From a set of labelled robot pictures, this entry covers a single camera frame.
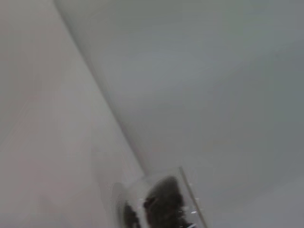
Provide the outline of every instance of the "white wall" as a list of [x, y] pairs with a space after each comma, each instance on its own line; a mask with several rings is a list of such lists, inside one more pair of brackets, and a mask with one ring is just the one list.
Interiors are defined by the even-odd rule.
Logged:
[[114, 184], [143, 173], [55, 6], [1, 0], [0, 34], [0, 227], [113, 227]]
[[183, 165], [214, 227], [303, 226], [277, 206], [303, 209], [304, 3], [80, 2], [57, 1], [144, 168]]

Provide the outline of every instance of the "dark object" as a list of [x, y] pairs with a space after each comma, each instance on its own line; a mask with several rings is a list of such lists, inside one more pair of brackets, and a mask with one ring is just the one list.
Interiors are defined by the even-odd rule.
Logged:
[[128, 203], [124, 206], [123, 219], [126, 228], [141, 228], [136, 212], [133, 211], [132, 207]]
[[183, 197], [175, 177], [161, 180], [148, 194], [143, 207], [150, 228], [188, 228]]

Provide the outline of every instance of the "transparent cup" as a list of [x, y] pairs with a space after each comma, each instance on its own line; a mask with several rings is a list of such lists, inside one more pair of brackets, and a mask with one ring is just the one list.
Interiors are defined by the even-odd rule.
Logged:
[[120, 201], [122, 228], [207, 228], [182, 168], [147, 175]]

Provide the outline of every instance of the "white ceiling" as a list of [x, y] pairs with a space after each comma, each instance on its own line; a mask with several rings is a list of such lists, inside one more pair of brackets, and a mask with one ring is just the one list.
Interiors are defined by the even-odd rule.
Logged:
[[214, 227], [303, 226], [275, 210], [304, 208], [302, 1], [57, 3], [147, 171], [183, 165]]

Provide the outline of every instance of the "clear plastic container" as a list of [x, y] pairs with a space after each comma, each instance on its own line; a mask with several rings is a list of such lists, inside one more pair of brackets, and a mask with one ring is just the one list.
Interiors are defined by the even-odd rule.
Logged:
[[207, 228], [182, 168], [134, 183], [118, 212], [122, 228]]

